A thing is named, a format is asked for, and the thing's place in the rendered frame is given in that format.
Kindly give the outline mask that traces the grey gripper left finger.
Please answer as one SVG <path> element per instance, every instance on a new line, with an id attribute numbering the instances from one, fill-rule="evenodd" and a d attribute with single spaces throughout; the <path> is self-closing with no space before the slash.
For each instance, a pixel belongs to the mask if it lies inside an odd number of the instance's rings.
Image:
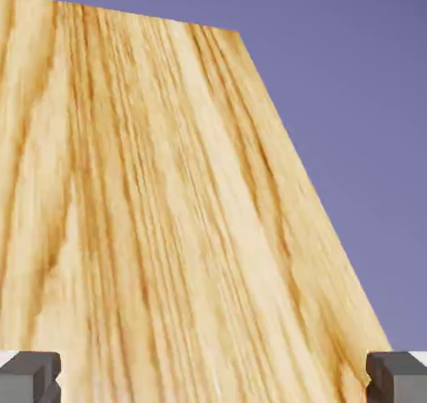
<path id="1" fill-rule="evenodd" d="M 61 403 L 58 352 L 0 350 L 0 403 Z"/>

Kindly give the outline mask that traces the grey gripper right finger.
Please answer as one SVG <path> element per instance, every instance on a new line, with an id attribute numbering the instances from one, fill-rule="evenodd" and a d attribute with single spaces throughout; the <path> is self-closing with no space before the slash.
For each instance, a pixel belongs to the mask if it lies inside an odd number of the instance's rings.
<path id="1" fill-rule="evenodd" d="M 367 403 L 427 403 L 427 351 L 377 351 L 366 357 Z"/>

